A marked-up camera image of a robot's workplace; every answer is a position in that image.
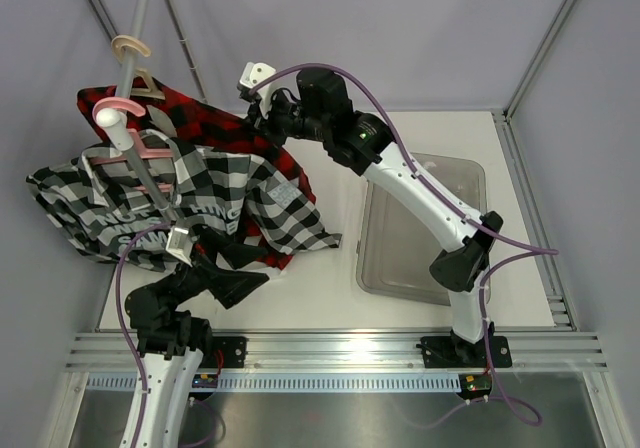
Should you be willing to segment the red black plaid shirt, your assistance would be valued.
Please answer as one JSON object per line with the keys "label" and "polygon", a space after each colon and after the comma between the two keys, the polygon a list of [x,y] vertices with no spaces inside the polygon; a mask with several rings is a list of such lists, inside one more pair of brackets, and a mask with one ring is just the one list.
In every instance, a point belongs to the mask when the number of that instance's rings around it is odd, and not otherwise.
{"label": "red black plaid shirt", "polygon": [[[316,201],[304,169],[284,148],[252,133],[242,118],[190,98],[156,79],[153,81],[157,83],[164,98],[154,99],[132,94],[131,99],[143,106],[146,114],[143,117],[128,115],[128,128],[136,131],[155,129],[192,144],[211,146],[230,153],[261,156],[297,185],[312,202]],[[94,122],[92,112],[98,101],[114,97],[115,92],[116,86],[111,85],[83,88],[76,95],[80,113],[103,141],[107,140],[107,136]],[[259,258],[259,262],[282,270],[292,261],[293,255],[285,255],[267,247],[267,241],[258,225],[248,215],[243,215],[241,223],[241,239],[257,241],[259,246],[267,249],[267,254]]]}

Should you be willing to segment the beige plastic hanger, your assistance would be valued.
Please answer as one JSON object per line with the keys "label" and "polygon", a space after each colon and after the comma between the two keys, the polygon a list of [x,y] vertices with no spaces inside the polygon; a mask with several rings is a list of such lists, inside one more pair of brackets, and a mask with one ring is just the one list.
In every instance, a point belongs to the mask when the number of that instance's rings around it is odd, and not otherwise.
{"label": "beige plastic hanger", "polygon": [[151,56],[151,49],[138,38],[129,35],[117,35],[111,40],[111,51],[121,65],[116,85],[118,97],[145,97],[164,100],[165,95],[158,87],[151,73],[136,66],[137,58]]}

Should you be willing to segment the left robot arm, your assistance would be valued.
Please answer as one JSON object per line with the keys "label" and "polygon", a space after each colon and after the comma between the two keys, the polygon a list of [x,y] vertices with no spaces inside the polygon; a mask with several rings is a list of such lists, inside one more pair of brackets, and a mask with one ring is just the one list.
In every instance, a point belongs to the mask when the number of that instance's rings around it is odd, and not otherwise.
{"label": "left robot arm", "polygon": [[209,228],[162,227],[168,232],[164,250],[177,267],[157,282],[116,297],[120,327],[137,367],[123,447],[177,446],[198,369],[210,371],[207,384],[217,388],[223,369],[245,365],[246,337],[217,335],[208,320],[180,305],[208,291],[229,309],[269,279],[245,268],[265,254],[263,247],[235,243]]}

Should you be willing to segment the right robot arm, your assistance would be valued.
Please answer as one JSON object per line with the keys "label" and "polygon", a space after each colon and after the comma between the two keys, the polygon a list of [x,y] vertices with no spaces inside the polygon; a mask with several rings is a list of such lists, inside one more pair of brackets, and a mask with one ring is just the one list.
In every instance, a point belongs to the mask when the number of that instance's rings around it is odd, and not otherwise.
{"label": "right robot arm", "polygon": [[453,195],[411,157],[386,115],[355,110],[337,69],[308,64],[292,72],[296,95],[273,88],[273,67],[245,66],[238,89],[250,104],[250,125],[277,145],[289,138],[321,143],[335,163],[384,189],[431,231],[441,251],[429,273],[448,293],[452,329],[446,337],[423,338],[423,355],[446,366],[483,364],[491,332],[486,277],[502,218]]}

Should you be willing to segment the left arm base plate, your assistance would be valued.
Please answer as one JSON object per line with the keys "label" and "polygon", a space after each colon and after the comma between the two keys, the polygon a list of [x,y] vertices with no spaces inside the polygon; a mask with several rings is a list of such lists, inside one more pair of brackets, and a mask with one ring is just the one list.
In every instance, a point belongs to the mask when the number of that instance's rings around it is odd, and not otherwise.
{"label": "left arm base plate", "polygon": [[213,336],[205,344],[203,360],[194,375],[190,396],[204,401],[223,388],[223,376],[245,366],[247,338]]}

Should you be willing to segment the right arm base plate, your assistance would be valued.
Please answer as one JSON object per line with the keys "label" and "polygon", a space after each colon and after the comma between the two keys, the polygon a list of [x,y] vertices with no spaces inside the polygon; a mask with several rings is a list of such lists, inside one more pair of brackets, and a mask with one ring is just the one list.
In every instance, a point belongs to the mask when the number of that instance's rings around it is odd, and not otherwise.
{"label": "right arm base plate", "polygon": [[[474,344],[454,335],[423,336],[416,344],[425,368],[487,368],[485,339]],[[495,368],[511,368],[513,361],[508,340],[489,335],[489,352]]]}

